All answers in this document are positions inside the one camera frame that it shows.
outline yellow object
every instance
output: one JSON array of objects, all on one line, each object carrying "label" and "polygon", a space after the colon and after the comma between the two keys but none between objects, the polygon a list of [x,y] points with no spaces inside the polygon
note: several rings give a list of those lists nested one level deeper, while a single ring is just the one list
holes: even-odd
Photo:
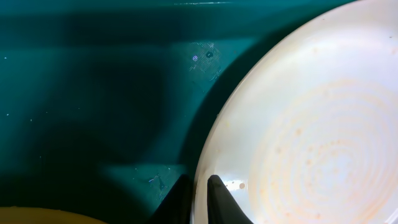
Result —
[{"label": "yellow object", "polygon": [[94,218],[44,208],[0,207],[0,224],[105,224]]}]

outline teal container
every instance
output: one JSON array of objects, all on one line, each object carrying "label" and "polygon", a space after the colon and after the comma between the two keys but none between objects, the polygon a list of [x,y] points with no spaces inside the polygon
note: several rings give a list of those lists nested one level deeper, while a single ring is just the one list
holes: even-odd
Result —
[{"label": "teal container", "polygon": [[347,2],[0,1],[0,206],[144,222],[251,67]]}]

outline white plate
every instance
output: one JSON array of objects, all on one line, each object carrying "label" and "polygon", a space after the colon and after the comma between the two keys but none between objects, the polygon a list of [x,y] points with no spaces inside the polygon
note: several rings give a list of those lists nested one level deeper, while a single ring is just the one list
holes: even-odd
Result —
[{"label": "white plate", "polygon": [[224,105],[195,180],[254,223],[390,223],[398,207],[398,1],[358,1],[266,54]]}]

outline concentric ring pattern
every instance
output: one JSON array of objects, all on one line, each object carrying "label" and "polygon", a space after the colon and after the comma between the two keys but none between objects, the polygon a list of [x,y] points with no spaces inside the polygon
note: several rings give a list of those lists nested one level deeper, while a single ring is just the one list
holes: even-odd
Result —
[{"label": "concentric ring pattern", "polygon": [[398,198],[398,97],[340,80],[310,90],[267,129],[250,203],[261,223],[384,223]]}]

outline black object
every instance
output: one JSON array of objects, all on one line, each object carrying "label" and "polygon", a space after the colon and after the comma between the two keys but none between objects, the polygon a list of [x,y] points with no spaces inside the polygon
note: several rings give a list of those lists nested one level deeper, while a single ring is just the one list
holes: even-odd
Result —
[{"label": "black object", "polygon": [[[193,182],[181,175],[147,224],[189,224],[192,192]],[[209,224],[252,224],[217,175],[207,181],[207,214]]]},{"label": "black object", "polygon": [[252,224],[217,175],[207,180],[209,224]]},{"label": "black object", "polygon": [[192,189],[192,180],[187,175],[181,175],[147,224],[189,224]]}]

